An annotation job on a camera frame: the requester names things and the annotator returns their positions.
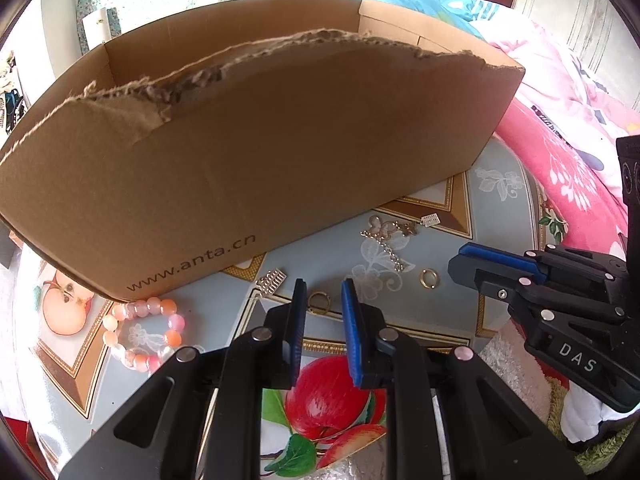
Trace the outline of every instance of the metal ring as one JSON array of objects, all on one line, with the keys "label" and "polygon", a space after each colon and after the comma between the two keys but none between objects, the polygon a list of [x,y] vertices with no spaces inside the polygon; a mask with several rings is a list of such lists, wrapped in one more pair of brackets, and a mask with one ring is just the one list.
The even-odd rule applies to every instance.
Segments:
[{"label": "metal ring", "polygon": [[[323,308],[318,306],[313,306],[311,304],[311,298],[315,296],[321,296],[322,298],[324,298],[326,302],[326,306]],[[322,292],[321,290],[316,290],[315,292],[312,292],[309,295],[308,300],[306,300],[306,307],[308,308],[309,312],[311,312],[312,314],[318,314],[318,316],[326,316],[326,314],[329,312],[329,309],[331,308],[331,296],[329,296],[326,292]]]},{"label": "metal ring", "polygon": [[[432,283],[427,283],[424,279],[424,277],[426,275],[431,276],[431,282]],[[429,290],[433,290],[434,288],[436,288],[438,285],[440,285],[440,277],[438,275],[438,273],[433,270],[433,269],[423,269],[422,272],[420,273],[420,283],[422,284],[422,286],[424,288],[428,288]]]}]

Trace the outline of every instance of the wall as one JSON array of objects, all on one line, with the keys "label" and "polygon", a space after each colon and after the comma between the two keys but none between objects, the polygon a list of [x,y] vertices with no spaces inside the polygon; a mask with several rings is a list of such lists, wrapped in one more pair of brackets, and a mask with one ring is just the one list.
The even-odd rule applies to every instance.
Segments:
[{"label": "wall", "polygon": [[41,0],[41,4],[49,60],[59,77],[82,56],[76,27],[78,0]]},{"label": "wall", "polygon": [[22,91],[33,103],[56,80],[47,52],[41,0],[27,6],[7,43],[15,54]]},{"label": "wall", "polygon": [[640,111],[640,48],[608,0],[516,0],[514,8],[565,41],[611,95]]},{"label": "wall", "polygon": [[81,56],[77,1],[32,0],[9,35],[3,50],[14,51],[22,91],[31,103]]}]

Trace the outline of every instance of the bedsheet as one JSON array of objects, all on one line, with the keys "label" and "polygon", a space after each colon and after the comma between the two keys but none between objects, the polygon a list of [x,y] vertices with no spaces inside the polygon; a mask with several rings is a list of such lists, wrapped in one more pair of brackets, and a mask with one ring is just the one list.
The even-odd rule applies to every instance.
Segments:
[{"label": "bedsheet", "polygon": [[[616,139],[640,132],[640,114],[609,95],[562,41],[513,9],[485,0],[382,1],[467,32],[472,27],[476,37],[524,66],[524,79],[495,135],[542,190],[548,216],[540,223],[556,243],[625,259],[621,235],[627,236],[628,215]],[[612,417],[573,383],[564,405],[562,430],[574,443],[593,438],[599,423]]]}]

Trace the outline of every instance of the gold border pattern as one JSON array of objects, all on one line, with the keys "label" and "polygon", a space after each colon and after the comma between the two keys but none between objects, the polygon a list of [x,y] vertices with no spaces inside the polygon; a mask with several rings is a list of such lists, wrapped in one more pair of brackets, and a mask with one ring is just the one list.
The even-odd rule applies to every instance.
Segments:
[{"label": "gold border pattern", "polygon": [[74,363],[75,372],[68,365],[61,366],[60,358],[44,343],[41,344],[40,340],[31,349],[49,380],[84,418],[89,418],[98,375],[107,353],[107,347],[102,342],[102,333],[105,330],[102,326],[102,318],[112,306],[113,301],[105,300],[82,343],[81,352]]},{"label": "gold border pattern", "polygon": [[447,181],[447,186],[449,181],[451,182],[451,189],[447,209],[444,209],[440,204],[434,206],[426,200],[403,196],[377,207],[375,211],[415,222],[419,222],[423,216],[437,213],[440,224],[432,226],[433,229],[471,240],[473,238],[473,227],[466,173],[459,173],[450,177]]},{"label": "gold border pattern", "polygon": [[440,211],[451,211],[451,194],[453,190],[453,177],[450,176],[446,180],[444,204],[438,202],[432,202],[431,200],[422,200],[421,198],[415,198],[413,196],[403,196],[398,199],[398,202],[406,202],[409,204],[421,205],[423,207],[431,207],[433,209],[439,209]]},{"label": "gold border pattern", "polygon": [[536,181],[536,192],[538,193],[538,234],[540,238],[538,239],[538,250],[542,250],[546,246],[546,226],[543,226],[540,223],[540,219],[543,215],[543,205],[545,203],[544,196],[542,195],[542,190],[540,189],[540,184]]},{"label": "gold border pattern", "polygon": [[[436,346],[427,348],[440,354],[448,354],[449,352],[451,352],[451,349],[455,347],[456,346]],[[325,339],[316,339],[314,337],[305,337],[302,340],[302,349],[306,352],[318,352],[330,355],[346,355],[347,353],[347,345],[345,343],[341,343],[339,341],[329,341]]]},{"label": "gold border pattern", "polygon": [[236,278],[240,278],[241,280],[245,280],[247,282],[255,281],[255,277],[258,275],[258,271],[260,270],[260,266],[262,265],[262,261],[267,253],[258,254],[251,258],[251,265],[246,269],[242,269],[241,267],[231,266],[226,269],[222,269],[220,272],[224,272],[229,276],[235,276]]},{"label": "gold border pattern", "polygon": [[40,449],[42,450],[42,454],[44,455],[44,458],[47,459],[47,462],[49,463],[50,466],[53,466],[53,472],[59,473],[60,461],[58,460],[58,457],[56,456],[55,453],[53,453],[51,448],[47,446],[47,444],[45,444],[41,436],[38,435],[37,439],[38,439],[38,443],[40,444]]},{"label": "gold border pattern", "polygon": [[498,332],[484,327],[484,296],[478,294],[478,316],[476,317],[476,337],[491,339]]}]

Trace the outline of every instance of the pink bead bracelet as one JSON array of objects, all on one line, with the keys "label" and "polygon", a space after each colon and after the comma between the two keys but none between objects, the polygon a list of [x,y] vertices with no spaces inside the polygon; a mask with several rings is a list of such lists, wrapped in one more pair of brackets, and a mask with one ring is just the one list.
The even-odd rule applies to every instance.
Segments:
[{"label": "pink bead bracelet", "polygon": [[[112,309],[111,313],[102,318],[102,324],[107,329],[102,335],[104,344],[111,348],[111,354],[117,357],[127,368],[135,369],[139,372],[153,373],[162,364],[162,358],[170,356],[174,349],[182,344],[184,330],[184,318],[177,313],[178,307],[174,300],[160,300],[155,296],[148,300],[137,300],[133,303],[119,303]],[[127,350],[118,342],[120,331],[118,323],[124,320],[132,320],[136,317],[146,317],[149,314],[162,314],[168,318],[169,330],[164,333],[166,347],[158,352],[158,355],[146,355]]]}]

